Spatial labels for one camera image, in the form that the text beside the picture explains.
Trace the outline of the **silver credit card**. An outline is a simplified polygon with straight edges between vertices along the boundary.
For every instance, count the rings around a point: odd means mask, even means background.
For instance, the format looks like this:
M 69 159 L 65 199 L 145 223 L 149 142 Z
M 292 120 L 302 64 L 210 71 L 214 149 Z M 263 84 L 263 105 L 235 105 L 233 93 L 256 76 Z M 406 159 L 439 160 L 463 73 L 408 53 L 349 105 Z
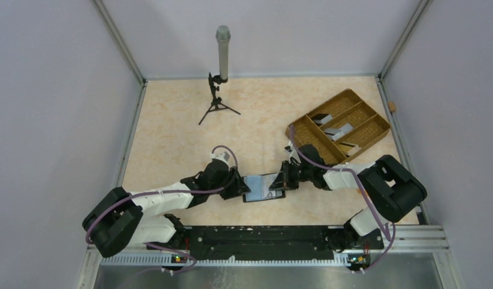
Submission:
M 282 191 L 266 190 L 262 192 L 263 199 L 276 199 L 277 197 L 280 197 L 282 195 L 283 195 Z

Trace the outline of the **black leather card holder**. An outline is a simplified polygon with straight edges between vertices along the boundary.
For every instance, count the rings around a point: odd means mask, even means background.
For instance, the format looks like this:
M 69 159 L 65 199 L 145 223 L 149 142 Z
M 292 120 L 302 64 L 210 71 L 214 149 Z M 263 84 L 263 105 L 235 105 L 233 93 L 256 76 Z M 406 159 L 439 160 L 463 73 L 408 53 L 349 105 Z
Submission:
M 251 189 L 250 193 L 246 193 L 243 195 L 244 203 L 253 203 L 253 202 L 262 202 L 267 200 L 275 200 L 275 199 L 263 199 L 262 192 L 269 190 L 268 187 L 273 183 L 277 173 L 265 174 L 265 175 L 249 175 L 245 176 L 244 182 Z M 284 191 L 283 195 L 277 197 L 276 199 L 283 199 L 286 197 Z

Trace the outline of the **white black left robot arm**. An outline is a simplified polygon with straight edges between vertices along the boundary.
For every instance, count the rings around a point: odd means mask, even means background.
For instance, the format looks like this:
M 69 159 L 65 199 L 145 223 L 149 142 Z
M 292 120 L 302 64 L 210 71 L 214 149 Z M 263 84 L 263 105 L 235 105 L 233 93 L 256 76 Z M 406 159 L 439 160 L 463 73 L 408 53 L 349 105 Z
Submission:
M 180 247 L 184 233 L 179 220 L 169 211 L 205 203 L 212 194 L 232 199 L 250 192 L 236 167 L 213 159 L 203 171 L 163 188 L 144 192 L 112 189 L 82 222 L 85 240 L 107 258 L 126 247 L 164 243 Z

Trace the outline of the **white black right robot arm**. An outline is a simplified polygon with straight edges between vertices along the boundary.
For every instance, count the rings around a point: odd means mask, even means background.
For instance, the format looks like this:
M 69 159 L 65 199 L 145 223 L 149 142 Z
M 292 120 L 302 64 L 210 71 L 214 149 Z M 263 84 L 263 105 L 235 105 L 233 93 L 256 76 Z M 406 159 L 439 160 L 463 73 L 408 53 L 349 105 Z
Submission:
M 370 164 L 327 164 L 311 144 L 286 147 L 289 159 L 270 184 L 271 191 L 297 190 L 301 182 L 333 191 L 358 189 L 367 207 L 344 224 L 336 247 L 360 248 L 375 230 L 388 234 L 389 223 L 399 222 L 427 197 L 424 185 L 392 155 L 383 155 Z

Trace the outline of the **silver card stack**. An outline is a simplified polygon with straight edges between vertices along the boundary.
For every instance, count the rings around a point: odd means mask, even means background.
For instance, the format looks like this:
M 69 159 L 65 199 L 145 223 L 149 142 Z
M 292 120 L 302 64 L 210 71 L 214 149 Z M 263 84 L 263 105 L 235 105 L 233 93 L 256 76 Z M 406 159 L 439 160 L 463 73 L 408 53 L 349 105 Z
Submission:
M 344 137 L 352 130 L 353 126 L 349 123 L 346 123 L 339 128 L 326 128 L 323 132 L 329 139 L 331 139 L 332 141 L 336 141 L 339 138 Z

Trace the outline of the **black card stack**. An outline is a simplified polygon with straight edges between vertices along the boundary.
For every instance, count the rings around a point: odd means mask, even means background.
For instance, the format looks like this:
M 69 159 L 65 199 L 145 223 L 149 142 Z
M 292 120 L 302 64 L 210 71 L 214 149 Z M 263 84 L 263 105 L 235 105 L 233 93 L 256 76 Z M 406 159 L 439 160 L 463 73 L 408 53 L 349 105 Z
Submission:
M 330 122 L 332 119 L 333 119 L 333 116 L 331 114 L 327 114 L 327 113 L 318 113 L 318 114 L 311 117 L 311 120 L 318 126 L 324 125 L 324 124 Z

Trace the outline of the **gold card stack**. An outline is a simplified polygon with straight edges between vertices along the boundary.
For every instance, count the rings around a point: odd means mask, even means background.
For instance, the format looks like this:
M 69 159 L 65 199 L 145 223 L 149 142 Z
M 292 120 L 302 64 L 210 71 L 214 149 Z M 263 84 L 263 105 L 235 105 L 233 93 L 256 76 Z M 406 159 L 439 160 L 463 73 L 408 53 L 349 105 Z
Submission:
M 362 148 L 357 144 L 341 142 L 337 145 L 338 149 L 347 157 L 351 157 L 358 153 Z

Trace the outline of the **woven wicker divided tray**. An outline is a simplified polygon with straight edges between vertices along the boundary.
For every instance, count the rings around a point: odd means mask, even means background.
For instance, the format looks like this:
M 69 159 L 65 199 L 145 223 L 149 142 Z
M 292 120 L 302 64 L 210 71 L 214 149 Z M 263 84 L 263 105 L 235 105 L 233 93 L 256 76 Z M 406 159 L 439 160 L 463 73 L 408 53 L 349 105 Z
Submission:
M 311 117 L 318 113 L 331 114 L 333 119 L 318 126 L 311 120 Z M 339 128 L 346 123 L 351 124 L 353 130 L 336 141 L 329 139 L 323 132 L 326 128 Z M 294 140 L 297 145 L 313 145 L 325 162 L 332 164 L 345 163 L 357 158 L 381 141 L 391 129 L 388 121 L 352 89 L 341 91 L 290 125 L 294 127 Z M 337 147 L 341 142 L 353 143 L 362 149 L 347 157 Z

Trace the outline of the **black mini tripod stand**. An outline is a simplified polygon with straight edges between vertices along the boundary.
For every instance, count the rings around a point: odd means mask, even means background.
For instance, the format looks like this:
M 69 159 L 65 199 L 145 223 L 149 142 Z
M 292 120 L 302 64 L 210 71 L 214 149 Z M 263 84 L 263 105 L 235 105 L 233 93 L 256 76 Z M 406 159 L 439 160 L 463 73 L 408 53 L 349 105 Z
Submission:
M 209 113 L 216 111 L 230 110 L 237 115 L 241 115 L 241 113 L 238 112 L 237 110 L 225 105 L 223 103 L 223 99 L 217 96 L 217 92 L 220 91 L 220 85 L 227 82 L 228 79 L 222 79 L 220 75 L 212 75 L 211 72 L 208 74 L 208 84 L 212 95 L 212 101 L 209 108 L 206 110 L 205 114 L 202 116 L 201 120 L 199 121 L 198 125 L 202 124 L 202 122 L 204 121 L 204 119 Z

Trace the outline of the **grey microphone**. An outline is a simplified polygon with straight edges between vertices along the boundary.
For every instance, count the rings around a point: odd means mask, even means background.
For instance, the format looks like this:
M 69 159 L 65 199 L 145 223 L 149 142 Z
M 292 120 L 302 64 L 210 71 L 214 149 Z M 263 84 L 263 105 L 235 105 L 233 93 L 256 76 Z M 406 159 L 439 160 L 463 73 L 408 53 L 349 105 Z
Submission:
M 229 78 L 229 42 L 231 40 L 231 32 L 228 26 L 218 26 L 215 34 L 218 44 L 219 54 L 219 78 L 221 82 L 227 82 Z

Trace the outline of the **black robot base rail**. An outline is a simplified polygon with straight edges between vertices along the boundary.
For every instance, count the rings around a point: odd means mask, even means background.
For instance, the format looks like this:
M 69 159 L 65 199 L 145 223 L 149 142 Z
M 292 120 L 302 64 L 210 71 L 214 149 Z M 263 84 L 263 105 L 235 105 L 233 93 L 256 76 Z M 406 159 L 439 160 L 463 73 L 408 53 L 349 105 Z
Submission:
M 198 261 L 306 261 L 332 259 L 347 250 L 382 250 L 379 229 L 364 237 L 342 226 L 193 226 L 155 246 L 188 252 Z

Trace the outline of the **small wooden wall block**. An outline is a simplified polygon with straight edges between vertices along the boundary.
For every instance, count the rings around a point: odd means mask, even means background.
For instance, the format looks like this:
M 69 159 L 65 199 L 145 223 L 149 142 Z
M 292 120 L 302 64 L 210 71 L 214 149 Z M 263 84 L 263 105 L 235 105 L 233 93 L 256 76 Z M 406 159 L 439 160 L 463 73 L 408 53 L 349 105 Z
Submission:
M 389 112 L 390 113 L 394 113 L 396 111 L 396 105 L 395 103 L 393 103 L 393 101 L 389 101 L 387 102 L 387 106 L 388 106 L 388 109 L 389 109 Z

